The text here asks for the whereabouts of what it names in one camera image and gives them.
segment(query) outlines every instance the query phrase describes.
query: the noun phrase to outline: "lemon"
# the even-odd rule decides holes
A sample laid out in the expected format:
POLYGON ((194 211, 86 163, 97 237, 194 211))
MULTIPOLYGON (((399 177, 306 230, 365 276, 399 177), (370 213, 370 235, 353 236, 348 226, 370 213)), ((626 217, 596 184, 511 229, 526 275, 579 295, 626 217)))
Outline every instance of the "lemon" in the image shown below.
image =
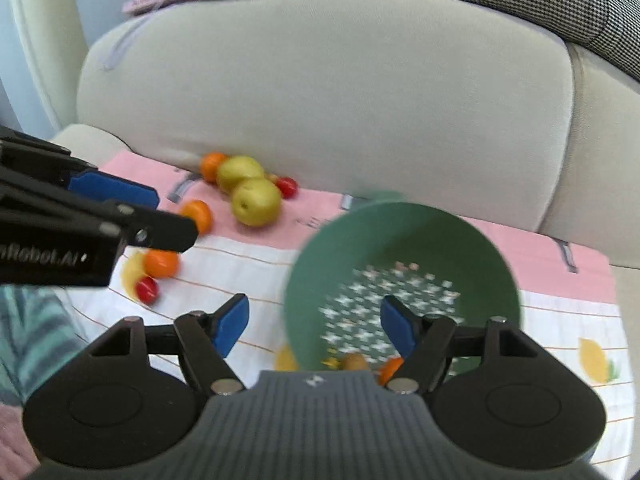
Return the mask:
POLYGON ((281 346, 280 350, 276 352, 273 369, 277 372, 297 372, 300 370, 289 345, 281 346))
POLYGON ((136 294, 136 283, 146 276, 145 253, 137 251, 122 266, 120 271, 120 281, 122 288, 134 301, 140 301, 136 294))
POLYGON ((595 383, 604 384, 609 381, 609 362, 604 350, 592 339, 580 338, 578 352, 582 369, 595 383))

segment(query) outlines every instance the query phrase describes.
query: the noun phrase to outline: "sofa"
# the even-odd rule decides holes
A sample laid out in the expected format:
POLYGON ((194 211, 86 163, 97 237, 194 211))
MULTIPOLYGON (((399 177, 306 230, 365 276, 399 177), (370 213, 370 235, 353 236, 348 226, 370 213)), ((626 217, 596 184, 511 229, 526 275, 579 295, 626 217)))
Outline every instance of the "sofa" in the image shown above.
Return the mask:
POLYGON ((459 0, 194 2, 95 43, 77 102, 55 141, 94 164, 247 153, 595 248, 640 376, 640 83, 582 46, 459 0))

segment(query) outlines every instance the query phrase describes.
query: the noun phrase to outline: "striped teal fabric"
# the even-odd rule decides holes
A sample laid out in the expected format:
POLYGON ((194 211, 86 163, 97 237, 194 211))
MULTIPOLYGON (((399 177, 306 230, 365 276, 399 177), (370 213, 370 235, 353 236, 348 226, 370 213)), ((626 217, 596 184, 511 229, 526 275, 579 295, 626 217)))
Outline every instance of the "striped teal fabric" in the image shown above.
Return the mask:
POLYGON ((86 344, 48 288, 0 286, 0 402, 23 405, 86 344))

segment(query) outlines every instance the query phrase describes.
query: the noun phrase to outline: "red tomato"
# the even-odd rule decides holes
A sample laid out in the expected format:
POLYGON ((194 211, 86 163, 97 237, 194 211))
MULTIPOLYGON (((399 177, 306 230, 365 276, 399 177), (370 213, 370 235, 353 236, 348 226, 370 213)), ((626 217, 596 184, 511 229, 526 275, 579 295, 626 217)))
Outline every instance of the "red tomato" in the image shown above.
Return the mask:
POLYGON ((158 284, 151 276, 145 276, 136 283, 136 295, 145 305, 151 305, 156 302, 160 296, 158 284))
POLYGON ((298 194, 298 183, 288 176, 276 180, 276 186, 278 186, 283 198, 293 198, 298 194))

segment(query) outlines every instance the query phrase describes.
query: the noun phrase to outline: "screw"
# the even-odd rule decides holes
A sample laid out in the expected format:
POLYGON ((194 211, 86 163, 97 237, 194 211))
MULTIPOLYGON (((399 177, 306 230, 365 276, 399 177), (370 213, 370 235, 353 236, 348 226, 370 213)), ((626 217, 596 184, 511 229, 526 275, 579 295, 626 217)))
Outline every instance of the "screw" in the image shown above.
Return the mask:
POLYGON ((136 242, 141 244, 146 240, 147 236, 148 236, 147 232, 144 229, 140 229, 140 231, 136 233, 136 242))
POLYGON ((133 213, 134 213, 134 209, 130 205, 126 205, 126 204, 120 204, 117 207, 117 209, 123 215, 133 215, 133 213))
POLYGON ((100 227, 98 227, 98 231, 105 236, 111 236, 114 238, 120 236, 120 228, 111 222, 102 222, 100 227))
POLYGON ((386 384, 386 388, 395 394, 407 395, 417 392, 420 388, 420 384, 408 377, 398 377, 397 379, 391 379, 386 384))
POLYGON ((242 384, 235 379, 218 379, 211 385, 216 395, 229 396, 242 391, 242 384))

